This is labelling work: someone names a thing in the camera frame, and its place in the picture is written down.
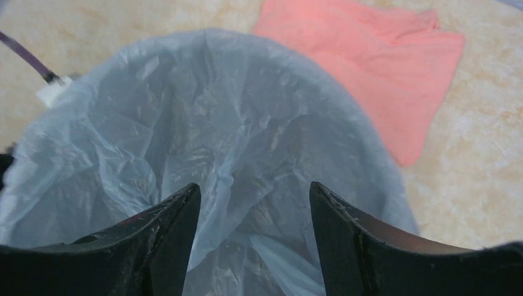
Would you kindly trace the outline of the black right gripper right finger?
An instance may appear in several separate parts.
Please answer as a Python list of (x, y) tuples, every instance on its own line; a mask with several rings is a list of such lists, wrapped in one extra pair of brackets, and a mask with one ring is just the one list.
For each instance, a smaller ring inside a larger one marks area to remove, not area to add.
[(310, 186), (328, 295), (521, 295), (522, 243), (481, 250), (425, 239)]

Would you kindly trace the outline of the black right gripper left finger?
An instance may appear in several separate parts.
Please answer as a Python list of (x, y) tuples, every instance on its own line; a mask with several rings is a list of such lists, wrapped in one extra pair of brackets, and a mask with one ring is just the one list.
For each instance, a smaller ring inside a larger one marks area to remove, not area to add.
[(199, 219), (191, 183), (71, 244), (1, 247), (2, 295), (181, 295)]

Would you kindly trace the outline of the light blue plastic trash bag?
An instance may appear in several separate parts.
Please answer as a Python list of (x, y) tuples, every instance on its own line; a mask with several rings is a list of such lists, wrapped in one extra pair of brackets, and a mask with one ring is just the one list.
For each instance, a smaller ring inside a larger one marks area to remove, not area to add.
[(175, 33), (122, 49), (25, 130), (1, 242), (71, 242), (196, 183), (184, 295), (324, 295), (313, 181), (418, 233), (372, 124), (314, 62), (256, 36)]

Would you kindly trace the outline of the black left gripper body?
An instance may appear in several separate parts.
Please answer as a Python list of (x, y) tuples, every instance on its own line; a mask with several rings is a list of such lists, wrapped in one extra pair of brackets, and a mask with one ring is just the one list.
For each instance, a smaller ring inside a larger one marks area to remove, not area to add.
[(13, 157), (12, 153), (3, 152), (0, 154), (0, 170), (1, 170), (0, 190), (2, 190), (4, 187), (4, 174), (6, 173), (8, 168), (13, 164), (13, 162), (14, 162), (14, 157)]

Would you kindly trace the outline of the pink folded cloth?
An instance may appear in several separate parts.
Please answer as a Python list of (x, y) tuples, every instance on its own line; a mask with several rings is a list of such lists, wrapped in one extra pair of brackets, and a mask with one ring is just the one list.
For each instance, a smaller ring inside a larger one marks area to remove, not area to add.
[(358, 1), (265, 1), (253, 32), (322, 66), (361, 105), (395, 161), (421, 155), (463, 54), (433, 10)]

